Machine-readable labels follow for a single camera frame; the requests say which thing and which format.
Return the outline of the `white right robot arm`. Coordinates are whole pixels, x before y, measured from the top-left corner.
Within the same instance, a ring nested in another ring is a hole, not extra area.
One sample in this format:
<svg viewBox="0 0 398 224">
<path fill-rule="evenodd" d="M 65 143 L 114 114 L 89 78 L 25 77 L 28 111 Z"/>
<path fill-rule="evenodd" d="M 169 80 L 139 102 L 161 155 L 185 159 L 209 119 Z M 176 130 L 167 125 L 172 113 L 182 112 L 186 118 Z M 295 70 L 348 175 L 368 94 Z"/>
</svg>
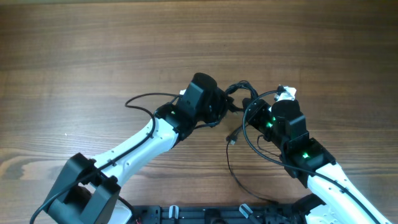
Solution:
<svg viewBox="0 0 398 224">
<path fill-rule="evenodd" d="M 309 136 L 297 100 L 269 105 L 262 99 L 244 100 L 244 123 L 253 126 L 280 150 L 276 163 L 310 189 L 295 202 L 295 223 L 389 223 L 352 184 L 336 159 Z"/>
</svg>

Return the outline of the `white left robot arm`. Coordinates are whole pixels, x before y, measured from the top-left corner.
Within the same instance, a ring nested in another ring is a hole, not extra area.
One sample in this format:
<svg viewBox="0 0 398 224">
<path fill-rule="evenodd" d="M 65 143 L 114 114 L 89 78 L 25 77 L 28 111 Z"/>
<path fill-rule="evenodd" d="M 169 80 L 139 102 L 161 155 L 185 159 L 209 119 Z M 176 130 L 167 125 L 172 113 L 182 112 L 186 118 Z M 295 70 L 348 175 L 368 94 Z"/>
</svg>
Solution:
<svg viewBox="0 0 398 224">
<path fill-rule="evenodd" d="M 45 212 L 57 223 L 126 223 L 132 210 L 119 198 L 122 186 L 143 166 L 169 151 L 194 130 L 218 125 L 233 99 L 205 73 L 194 74 L 187 88 L 149 113 L 139 132 L 102 154 L 77 153 L 62 167 L 34 223 Z"/>
</svg>

